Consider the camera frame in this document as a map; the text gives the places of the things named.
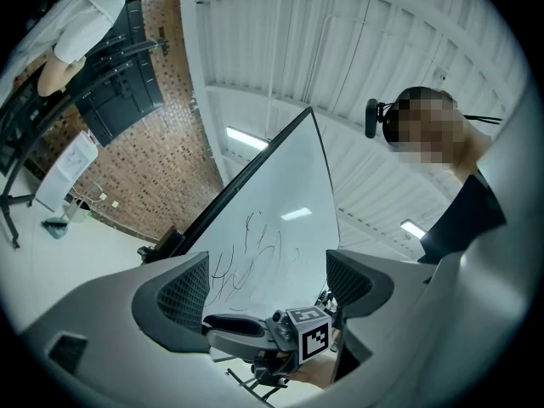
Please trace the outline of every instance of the ceiling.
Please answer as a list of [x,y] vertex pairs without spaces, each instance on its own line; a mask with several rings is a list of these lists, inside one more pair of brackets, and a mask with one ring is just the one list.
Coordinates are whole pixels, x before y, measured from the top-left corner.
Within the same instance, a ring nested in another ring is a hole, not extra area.
[[[195,100],[225,184],[258,153],[228,126],[272,139],[308,105],[331,169],[341,247],[417,259],[460,189],[438,166],[399,162],[364,135],[369,98],[410,86],[449,92],[461,112],[507,121],[529,76],[487,0],[181,0]],[[492,137],[499,126],[480,125]]]

